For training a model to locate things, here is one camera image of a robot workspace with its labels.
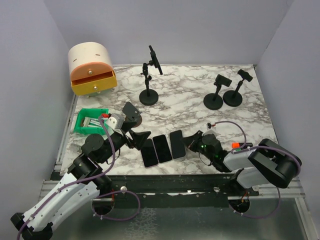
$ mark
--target green plastic tray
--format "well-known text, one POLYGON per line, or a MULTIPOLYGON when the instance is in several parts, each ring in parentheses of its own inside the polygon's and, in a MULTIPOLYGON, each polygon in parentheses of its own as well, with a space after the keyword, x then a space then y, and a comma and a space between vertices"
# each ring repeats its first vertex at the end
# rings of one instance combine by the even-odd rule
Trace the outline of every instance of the green plastic tray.
POLYGON ((83 127, 81 126, 81 121, 85 117, 95 118, 97 119, 101 114, 107 114, 109 112, 108 108, 82 108, 79 113, 78 117, 76 118, 74 132, 80 134, 100 134, 105 135, 105 131, 102 127, 83 127))

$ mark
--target wall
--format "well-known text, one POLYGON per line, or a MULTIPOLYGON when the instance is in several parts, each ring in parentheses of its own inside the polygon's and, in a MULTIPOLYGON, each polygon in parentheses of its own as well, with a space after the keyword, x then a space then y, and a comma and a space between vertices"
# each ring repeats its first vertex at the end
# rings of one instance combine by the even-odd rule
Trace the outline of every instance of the wall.
POLYGON ((37 203, 73 96, 68 47, 41 0, 0 4, 0 239, 15 212, 37 203))
POLYGON ((44 0, 69 48, 107 47, 114 64, 257 64, 293 0, 44 0))
POLYGON ((320 1, 295 0, 257 66, 279 142, 300 156, 300 179, 320 231, 320 1))

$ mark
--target phone screen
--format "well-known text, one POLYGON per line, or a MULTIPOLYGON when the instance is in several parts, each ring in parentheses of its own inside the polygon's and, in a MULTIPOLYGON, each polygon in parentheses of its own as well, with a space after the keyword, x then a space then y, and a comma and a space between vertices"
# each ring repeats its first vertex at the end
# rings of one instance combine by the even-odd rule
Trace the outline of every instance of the phone screen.
POLYGON ((182 131, 174 131, 170 133, 170 143, 171 143, 171 152, 173 159, 179 159, 186 155, 186 148, 184 143, 181 141, 182 131))
POLYGON ((165 163, 172 160, 170 148, 165 135, 153 137, 153 143, 159 163, 165 163))
POLYGON ((157 154, 151 139, 147 139, 144 142, 141 148, 141 155, 143 159, 143 164, 146 168, 158 165, 157 154))

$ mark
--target marble table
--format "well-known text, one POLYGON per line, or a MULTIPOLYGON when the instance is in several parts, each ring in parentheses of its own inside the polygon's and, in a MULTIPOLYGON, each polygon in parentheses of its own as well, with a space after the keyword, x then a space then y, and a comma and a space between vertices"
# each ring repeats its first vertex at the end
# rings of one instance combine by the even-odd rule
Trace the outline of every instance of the marble table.
MULTIPOLYGON (((165 134, 170 145, 169 133, 182 130, 184 137, 193 135, 198 130, 206 131, 206 123, 229 120, 238 123, 244 129, 247 140, 254 145, 263 138, 276 141, 275 131, 261 93, 257 76, 252 65, 228 66, 162 66, 163 75, 158 70, 149 68, 152 76, 150 88, 159 94, 158 102, 153 106, 144 106, 139 102, 139 94, 145 89, 144 76, 140 75, 142 66, 124 65, 114 68, 118 86, 98 96, 80 96, 76 103, 75 113, 67 136, 66 149, 62 159, 60 174, 67 172, 68 167, 79 155, 79 146, 83 145, 87 135, 73 132, 78 112, 82 108, 108 108, 110 113, 122 114, 126 102, 131 102, 140 111, 142 124, 133 128, 135 132, 151 131, 151 138, 165 134), (206 94, 214 93, 214 81, 218 74, 232 80, 229 88, 222 86, 220 95, 235 89, 241 77, 239 69, 248 71, 253 80, 245 81, 240 89, 243 102, 238 107, 223 104, 219 110, 209 110, 204 106, 206 94)), ((241 131, 232 124, 218 124, 214 131, 222 147, 230 150, 233 142, 242 142, 241 131)), ((105 170, 108 165, 101 165, 105 170)), ((110 175, 164 175, 164 174, 215 174, 219 173, 213 166, 206 166, 198 154, 187 150, 185 157, 173 159, 157 166, 145 168, 140 151, 121 148, 121 155, 110 175)))

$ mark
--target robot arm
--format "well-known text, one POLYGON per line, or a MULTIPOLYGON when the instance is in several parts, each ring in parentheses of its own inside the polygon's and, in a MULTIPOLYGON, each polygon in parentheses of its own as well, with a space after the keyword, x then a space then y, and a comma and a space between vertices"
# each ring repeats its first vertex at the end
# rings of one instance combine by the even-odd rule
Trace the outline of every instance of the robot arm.
MULTIPOLYGON (((122 111, 128 121, 119 114, 109 116, 106 121, 114 131, 110 136, 114 149, 117 151, 123 145, 128 145, 129 148, 140 150, 151 132, 136 133, 131 130, 140 116, 140 112, 131 103, 127 102, 122 111)), ((60 182, 37 205, 11 217, 11 222, 19 231, 23 227, 24 240, 49 240, 53 231, 77 209, 99 195, 112 192, 111 180, 99 166, 99 163, 104 163, 113 155, 109 138, 104 140, 99 134, 91 134, 81 150, 82 153, 73 161, 60 182)))
POLYGON ((223 150, 212 130, 182 138, 184 145, 193 152, 203 154, 220 172, 239 170, 236 176, 238 188, 273 184, 287 188, 300 172, 301 160, 270 139, 263 139, 258 146, 237 151, 223 150))

